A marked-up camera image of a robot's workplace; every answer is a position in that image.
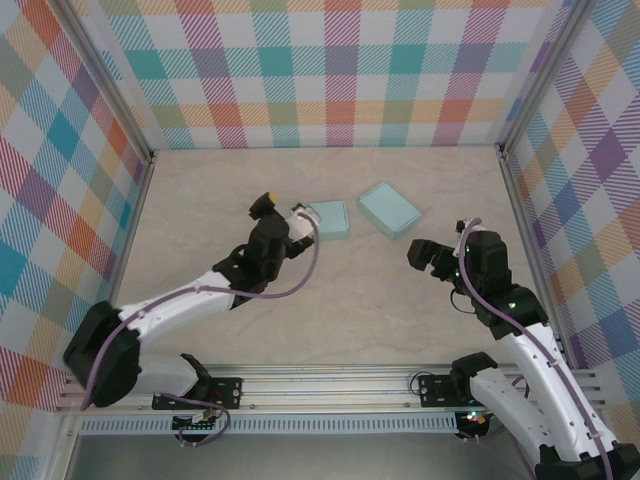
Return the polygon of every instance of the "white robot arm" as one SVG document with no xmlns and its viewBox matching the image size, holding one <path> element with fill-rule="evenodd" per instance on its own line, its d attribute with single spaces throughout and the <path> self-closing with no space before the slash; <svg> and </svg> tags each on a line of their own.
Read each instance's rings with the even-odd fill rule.
<svg viewBox="0 0 640 480">
<path fill-rule="evenodd" d="M 529 289 L 511 281 L 507 248 L 479 220 L 459 221 L 455 247 L 414 240 L 411 266 L 451 282 L 471 298 L 476 317 L 510 351 L 535 395 L 523 398 L 486 354 L 453 362 L 460 401 L 484 404 L 522 445 L 538 480 L 627 480 L 640 468 L 634 445 L 619 444 L 591 407 L 562 354 L 548 317 Z"/>
<path fill-rule="evenodd" d="M 236 308 L 251 298 L 284 297 L 308 280 L 317 261 L 317 245 L 312 266 L 297 287 L 282 294 L 262 293 L 278 277 L 286 258 L 297 257 L 317 241 L 313 235 L 320 222 L 317 213 L 298 205 L 284 218 L 266 193 L 249 209 L 249 215 L 258 223 L 248 242 L 212 271 L 144 302 L 120 308 L 100 302 L 89 309 L 63 359 L 97 407 L 111 405 L 130 392 L 162 391 L 198 401 L 207 397 L 208 374 L 192 356 L 158 361 L 141 354 L 190 323 Z"/>
</svg>

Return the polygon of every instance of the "light blue block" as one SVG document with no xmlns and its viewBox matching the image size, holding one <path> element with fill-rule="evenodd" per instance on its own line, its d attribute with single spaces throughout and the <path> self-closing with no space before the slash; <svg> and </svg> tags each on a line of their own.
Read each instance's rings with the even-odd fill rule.
<svg viewBox="0 0 640 480">
<path fill-rule="evenodd" d="M 388 183 L 381 183 L 360 197 L 358 208 L 391 240 L 409 230 L 422 216 L 416 207 Z"/>
<path fill-rule="evenodd" d="M 347 206 L 342 201 L 309 204 L 320 215 L 320 240 L 349 238 Z"/>
</svg>

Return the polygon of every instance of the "metal frame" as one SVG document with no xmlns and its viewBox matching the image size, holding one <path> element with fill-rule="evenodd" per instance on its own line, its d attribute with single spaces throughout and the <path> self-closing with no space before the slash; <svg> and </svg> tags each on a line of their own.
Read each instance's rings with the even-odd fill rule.
<svg viewBox="0 0 640 480">
<path fill-rule="evenodd" d="M 571 47 L 597 3 L 598 0 L 576 0 L 573 4 L 562 30 L 551 46 L 547 58 L 540 68 L 540 72 L 531 87 L 531 91 L 524 100 L 511 128 L 507 132 L 503 145 L 503 151 L 506 151 L 507 154 L 512 151 L 515 144 L 529 127 L 529 123 L 531 123 L 533 115 L 540 106 L 544 94 L 562 68 Z"/>
<path fill-rule="evenodd" d="M 243 414 L 318 414 L 318 413 L 421 413 L 484 411 L 485 408 L 432 408 L 420 406 L 418 396 L 409 391 L 408 382 L 417 372 L 448 375 L 450 365 L 206 365 L 213 377 L 240 377 Z M 502 365 L 507 379 L 520 372 L 515 365 Z M 574 370 L 573 374 L 595 408 L 605 405 L 595 374 Z M 524 392 L 524 385 L 519 387 Z M 129 395 L 108 408 L 89 407 L 80 412 L 84 389 L 70 379 L 57 412 L 61 415 L 158 415 L 151 409 L 151 395 Z"/>
<path fill-rule="evenodd" d="M 145 166 L 142 182 L 140 183 L 140 193 L 138 194 L 136 206 L 134 207 L 133 215 L 131 216 L 131 225 L 129 226 L 127 238 L 124 241 L 122 254 L 120 255 L 120 260 L 116 265 L 113 282 L 111 284 L 112 287 L 109 294 L 109 300 L 112 303 L 116 303 L 118 293 L 120 292 L 120 286 L 122 285 L 122 279 L 124 278 L 124 270 L 127 262 L 129 261 L 129 255 L 131 254 L 131 249 L 133 248 L 133 240 L 136 236 L 136 231 L 138 230 L 138 224 L 140 223 L 140 218 L 142 217 L 144 202 L 147 199 L 147 193 L 149 193 L 149 186 L 151 185 L 151 178 L 153 177 L 153 172 L 155 171 L 156 158 L 157 156 L 155 154 L 151 156 L 149 159 L 150 163 Z"/>
<path fill-rule="evenodd" d="M 69 3 L 71 0 L 57 1 Z M 115 31 L 111 27 L 109 18 L 102 8 L 100 0 L 84 0 L 84 5 L 89 12 L 89 17 L 91 18 L 93 25 L 98 31 L 101 40 L 106 45 L 109 53 L 111 54 L 111 58 L 120 71 L 120 74 L 122 76 L 122 83 L 129 89 L 130 94 L 133 96 L 136 105 L 140 109 L 140 112 L 142 113 L 142 116 L 147 123 L 146 131 L 148 134 L 148 138 L 158 149 L 170 148 L 169 142 L 167 141 L 162 128 L 158 123 L 158 119 L 153 114 L 151 105 L 149 104 L 147 97 L 142 91 L 140 82 L 138 82 L 138 79 L 136 78 L 129 60 L 127 59 L 122 45 L 120 45 Z"/>
<path fill-rule="evenodd" d="M 85 64 L 98 89 L 107 100 L 136 153 L 144 158 L 147 163 L 151 163 L 153 150 L 145 140 L 138 122 L 133 113 L 131 113 L 127 102 L 122 98 L 115 80 L 104 64 L 100 52 L 95 48 L 85 31 L 75 9 L 66 0 L 49 0 L 48 4 L 63 30 L 76 47 L 82 63 Z"/>
<path fill-rule="evenodd" d="M 533 282 L 538 292 L 538 296 L 540 297 L 542 306 L 549 315 L 549 322 L 551 323 L 553 330 L 560 335 L 567 363 L 570 367 L 575 367 L 578 362 L 575 353 L 571 348 L 571 343 L 569 342 L 569 333 L 562 322 L 558 320 L 560 318 L 560 311 L 555 301 L 555 296 L 549 286 L 549 282 L 547 281 L 542 254 L 538 248 L 533 227 L 527 220 L 522 192 L 520 192 L 513 170 L 509 162 L 504 158 L 499 146 L 496 147 L 496 155 L 498 157 L 498 163 L 500 165 L 500 171 L 502 172 L 502 178 L 504 179 L 505 188 L 509 195 L 509 201 L 511 202 L 511 208 L 513 209 L 513 216 L 516 219 L 520 238 L 524 244 L 524 252 L 527 256 L 529 268 L 531 268 L 531 276 L 533 277 Z"/>
<path fill-rule="evenodd" d="M 261 365 L 206 365 L 212 376 L 241 377 L 242 403 L 233 410 L 232 421 L 262 422 L 283 421 L 290 418 L 313 421 L 322 416 L 332 421 L 366 419 L 372 422 L 384 422 L 389 419 L 403 419 L 405 425 L 390 425 L 389 431 L 420 431 L 430 433 L 452 433 L 457 431 L 450 425 L 451 415 L 455 412 L 486 408 L 422 408 L 418 396 L 409 391 L 408 382 L 418 372 L 430 372 L 446 375 L 450 365 L 298 365 L 298 366 L 261 366 Z M 501 365 L 508 382 L 519 376 L 513 364 Z M 578 385 L 596 410 L 606 407 L 605 397 L 600 390 L 598 379 L 590 370 L 574 370 Z M 524 393 L 524 382 L 517 387 Z M 177 414 L 193 415 L 193 410 L 159 412 L 151 409 L 151 395 L 130 395 L 109 408 L 90 407 L 80 412 L 84 390 L 75 379 L 70 379 L 62 394 L 57 415 L 63 419 L 60 435 L 56 442 L 56 455 L 53 458 L 45 480 L 65 478 L 71 464 L 74 445 L 79 437 L 95 434 L 91 429 L 101 429 L 105 435 L 168 434 L 166 420 Z M 151 420 L 158 424 L 148 427 Z M 133 422 L 140 422 L 132 427 Z M 351 433 L 376 433 L 370 426 L 355 429 Z M 273 427 L 255 427 L 235 433 L 278 433 Z"/>
<path fill-rule="evenodd" d="M 504 93 L 499 113 L 489 129 L 489 134 L 486 137 L 487 144 L 490 145 L 500 139 L 500 133 L 502 132 L 504 124 L 509 117 L 511 108 L 518 98 L 518 94 L 529 75 L 531 66 L 538 57 L 538 53 L 540 53 L 540 48 L 542 48 L 549 30 L 553 27 L 556 17 L 562 8 L 562 3 L 562 0 L 553 0 L 548 2 L 547 6 L 544 7 L 542 16 L 536 25 L 535 32 L 529 40 L 527 49 L 520 60 L 520 65 L 515 71 L 509 87 Z"/>
</svg>

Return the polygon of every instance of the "wire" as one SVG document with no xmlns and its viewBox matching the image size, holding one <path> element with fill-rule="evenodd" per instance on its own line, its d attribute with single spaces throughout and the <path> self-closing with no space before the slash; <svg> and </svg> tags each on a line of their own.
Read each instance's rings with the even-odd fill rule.
<svg viewBox="0 0 640 480">
<path fill-rule="evenodd" d="M 453 308 L 455 308 L 456 310 L 458 310 L 460 313 L 466 313 L 468 315 L 474 315 L 476 312 L 470 312 L 468 310 L 462 310 L 461 308 L 458 308 L 458 306 L 456 305 L 456 303 L 453 301 L 453 295 L 456 293 L 456 289 L 454 288 L 453 290 L 451 290 L 451 293 L 449 294 L 449 301 L 451 302 L 451 306 Z"/>
<path fill-rule="evenodd" d="M 425 375 L 433 375 L 433 373 L 431 373 L 431 372 L 418 372 L 418 373 L 416 373 L 416 374 L 413 376 L 413 378 L 411 378 L 411 381 L 409 382 L 409 391 L 410 391 L 411 393 L 413 393 L 414 395 L 418 395 L 418 396 L 420 396 L 420 392 L 416 392 L 416 391 L 413 389 L 413 382 L 415 382 L 415 381 L 416 381 L 416 378 L 418 378 L 418 375 L 422 375 L 422 374 L 425 374 Z"/>
<path fill-rule="evenodd" d="M 542 344 L 540 340 L 538 340 L 538 338 L 534 334 L 532 334 L 529 330 L 527 330 L 522 325 L 520 325 L 516 320 L 511 318 L 509 315 L 501 312 L 500 310 L 495 308 L 493 305 L 491 305 L 489 302 L 487 302 L 484 298 L 482 298 L 482 296 L 478 293 L 478 291 L 475 289 L 475 287 L 471 283 L 471 279 L 469 278 L 469 274 L 467 272 L 467 266 L 465 262 L 466 245 L 467 245 L 467 239 L 469 238 L 469 235 L 471 234 L 473 227 L 479 225 L 480 223 L 482 223 L 482 221 L 479 218 L 474 218 L 469 223 L 469 225 L 467 225 L 467 228 L 465 228 L 464 232 L 462 233 L 462 238 L 460 239 L 460 248 L 459 248 L 460 257 L 458 258 L 458 264 L 460 268 L 460 274 L 462 276 L 462 279 L 464 280 L 464 283 L 467 289 L 469 290 L 473 298 L 485 309 L 487 309 L 489 312 L 493 313 L 494 315 L 500 317 L 502 320 L 504 320 L 505 322 L 507 322 L 508 324 L 510 324 L 511 326 L 513 326 L 514 328 L 522 332 L 522 334 L 525 335 L 542 352 L 542 354 L 548 360 L 549 364 L 553 366 L 556 373 L 562 380 L 562 383 L 564 383 L 577 409 L 580 411 L 580 414 L 582 415 L 582 418 L 584 419 L 584 422 L 587 425 L 587 428 L 589 429 L 591 438 L 595 442 L 596 447 L 598 448 L 598 452 L 602 457 L 602 462 L 604 465 L 604 471 L 605 471 L 607 480 L 614 480 L 613 470 L 611 468 L 611 461 L 609 460 L 609 456 L 607 455 L 607 450 L 604 447 L 604 443 L 600 438 L 600 434 L 598 433 L 596 426 L 593 423 L 593 420 L 591 419 L 591 416 L 589 415 L 584 405 L 582 404 L 582 401 L 578 396 L 578 392 L 576 392 L 576 389 L 573 388 L 573 385 L 571 384 L 569 377 L 567 377 L 564 370 L 562 370 L 562 368 L 560 367 L 560 364 L 556 362 L 555 357 L 551 354 L 549 350 L 547 350 L 547 348 Z"/>
<path fill-rule="evenodd" d="M 190 398 L 182 398 L 179 397 L 177 395 L 173 395 L 172 393 L 161 393 L 160 395 L 164 395 L 167 398 L 170 398 L 171 400 L 175 400 L 176 402 L 182 402 L 182 403 L 188 403 L 190 405 L 200 405 L 202 407 L 207 407 L 207 408 L 212 408 L 214 410 L 220 410 L 222 413 L 224 413 L 227 417 L 227 420 L 224 422 L 224 425 L 222 426 L 222 428 L 220 429 L 219 432 L 216 433 L 212 433 L 210 435 L 207 435 L 204 439 L 202 439 L 199 442 L 187 442 L 183 436 L 182 436 L 182 432 L 187 428 L 187 427 L 181 427 L 180 429 L 178 429 L 178 439 L 180 440 L 182 446 L 184 447 L 185 445 L 187 447 L 200 447 L 202 445 L 206 445 L 207 443 L 211 443 L 216 441 L 217 439 L 219 439 L 222 434 L 229 428 L 229 426 L 231 425 L 231 414 L 229 413 L 229 410 L 227 410 L 225 407 L 223 407 L 222 405 L 219 405 L 217 403 L 212 403 L 212 402 L 201 402 L 200 400 L 192 400 Z"/>
<path fill-rule="evenodd" d="M 524 468 L 527 471 L 527 475 L 529 475 L 529 478 L 531 480 L 536 480 L 536 474 L 533 472 L 533 469 L 529 464 L 529 460 L 527 460 L 527 457 L 524 455 L 524 452 L 522 451 L 522 447 L 520 447 L 520 442 L 518 442 L 518 440 L 516 439 L 516 437 L 513 436 L 513 434 L 510 434 L 510 436 L 511 436 L 511 443 L 513 443 L 513 448 L 515 448 L 516 453 L 518 454 L 518 458 L 524 465 Z"/>
<path fill-rule="evenodd" d="M 98 354 L 96 355 L 96 358 L 93 361 L 93 365 L 91 366 L 91 371 L 89 372 L 89 377 L 87 379 L 87 386 L 85 387 L 86 393 L 82 401 L 82 406 L 80 407 L 80 410 L 85 411 L 87 408 L 89 408 L 89 405 L 91 405 L 92 403 L 93 388 L 95 387 L 98 370 L 100 369 L 100 365 L 102 364 L 104 356 L 107 350 L 109 349 L 109 346 L 113 342 L 113 340 L 118 336 L 118 334 L 121 331 L 127 328 L 127 326 L 131 322 L 140 318 L 141 316 L 144 316 L 146 313 L 162 305 L 163 303 L 166 303 L 169 300 L 173 300 L 174 298 L 181 297 L 182 295 L 186 295 L 187 293 L 197 294 L 198 292 L 228 293 L 229 295 L 236 295 L 236 296 L 247 297 L 247 298 L 276 299 L 276 298 L 284 298 L 284 297 L 288 297 L 289 295 L 293 295 L 302 287 L 304 287 L 304 285 L 309 281 L 309 278 L 311 278 L 311 275 L 313 274 L 313 271 L 316 268 L 316 264 L 318 263 L 318 254 L 320 252 L 320 232 L 318 230 L 317 225 L 315 224 L 315 221 L 310 216 L 304 213 L 298 213 L 298 215 L 300 215 L 300 217 L 304 218 L 309 223 L 311 223 L 311 227 L 313 228 L 313 238 L 315 241 L 314 242 L 315 245 L 314 245 L 313 257 L 311 259 L 311 264 L 309 265 L 309 269 L 307 270 L 307 273 L 304 275 L 302 280 L 300 280 L 300 282 L 295 287 L 282 293 L 252 293 L 252 292 L 242 292 L 240 290 L 233 290 L 230 288 L 211 287 L 211 286 L 201 286 L 199 289 L 196 287 L 187 287 L 187 288 L 183 288 L 182 290 L 176 290 L 175 292 L 168 293 L 167 295 L 156 299 L 155 301 L 151 302 L 147 306 L 131 314 L 127 319 L 125 319 L 122 323 L 120 323 L 120 325 L 118 325 L 107 337 L 107 339 L 104 341 L 104 343 L 100 347 L 100 350 L 98 350 Z"/>
<path fill-rule="evenodd" d="M 524 380 L 524 375 L 518 375 L 515 380 L 511 383 L 511 385 L 513 385 L 514 387 L 520 383 L 522 380 Z M 529 384 L 526 384 L 526 388 L 524 390 L 524 398 L 529 398 L 529 393 L 531 392 L 531 390 L 529 389 Z M 484 437 L 478 437 L 476 438 L 476 440 L 478 442 L 485 442 L 487 440 L 491 440 L 492 438 L 496 438 L 498 435 L 504 433 L 507 431 L 507 428 L 504 425 L 501 425 L 500 428 L 498 428 L 497 430 L 495 430 L 494 432 L 488 433 L 486 434 Z M 465 432 L 458 432 L 460 433 L 460 435 L 462 435 L 463 437 L 466 438 L 474 438 L 471 435 L 469 435 L 468 433 Z"/>
</svg>

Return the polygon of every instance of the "plaid wallpaper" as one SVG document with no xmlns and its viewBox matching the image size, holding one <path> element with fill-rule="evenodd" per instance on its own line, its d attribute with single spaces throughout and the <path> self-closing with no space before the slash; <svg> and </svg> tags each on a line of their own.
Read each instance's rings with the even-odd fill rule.
<svg viewBox="0 0 640 480">
<path fill-rule="evenodd" d="M 540 70 L 540 67 L 542 67 L 544 61 L 546 60 L 547 54 L 549 53 L 549 49 L 551 48 L 551 45 L 553 45 L 553 42 L 555 42 L 556 38 L 558 37 L 558 34 L 562 30 L 562 27 L 564 26 L 564 23 L 567 20 L 569 12 L 571 11 L 571 7 L 573 6 L 574 3 L 575 3 L 575 0 L 562 1 L 562 6 L 560 7 L 558 14 L 556 15 L 556 18 L 553 21 L 553 25 L 547 32 L 547 36 L 545 37 L 544 42 L 542 42 L 542 46 L 540 47 L 540 50 L 536 55 L 536 59 L 531 64 L 531 68 L 527 72 L 525 81 L 522 83 L 522 86 L 518 91 L 518 96 L 513 102 L 513 105 L 511 106 L 511 110 L 509 110 L 509 115 L 507 115 L 507 120 L 502 126 L 500 135 L 498 135 L 498 143 L 504 142 L 505 137 L 509 132 L 509 129 L 511 128 L 511 125 L 513 125 L 513 120 L 516 118 L 516 115 L 520 111 L 522 102 L 524 102 L 525 98 L 527 98 L 527 95 L 529 95 L 529 92 L 531 91 L 531 87 L 533 87 L 533 84 L 536 78 L 538 77 L 538 71 Z"/>
<path fill-rule="evenodd" d="M 493 144 L 558 2 L 74 0 L 160 148 Z"/>
<path fill-rule="evenodd" d="M 561 322 L 640 443 L 640 0 L 600 0 L 512 162 Z"/>
<path fill-rule="evenodd" d="M 110 291 L 144 164 L 45 1 L 0 12 L 0 479 L 27 480 L 51 451 L 62 351 Z"/>
</svg>

